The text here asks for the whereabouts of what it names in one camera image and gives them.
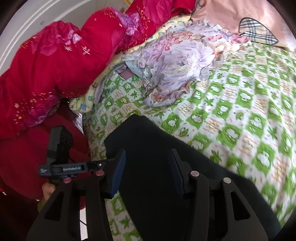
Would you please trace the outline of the person's left hand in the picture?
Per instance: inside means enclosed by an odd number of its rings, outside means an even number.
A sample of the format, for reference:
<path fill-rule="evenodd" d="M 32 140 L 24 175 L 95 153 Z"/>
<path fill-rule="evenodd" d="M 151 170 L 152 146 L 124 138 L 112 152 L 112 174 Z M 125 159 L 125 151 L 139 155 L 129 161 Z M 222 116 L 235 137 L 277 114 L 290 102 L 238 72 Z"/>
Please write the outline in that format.
<path fill-rule="evenodd" d="M 54 193 L 55 190 L 56 190 L 56 186 L 50 182 L 46 182 L 42 185 L 43 196 L 46 202 L 48 201 L 48 199 L 51 197 L 51 195 Z"/>

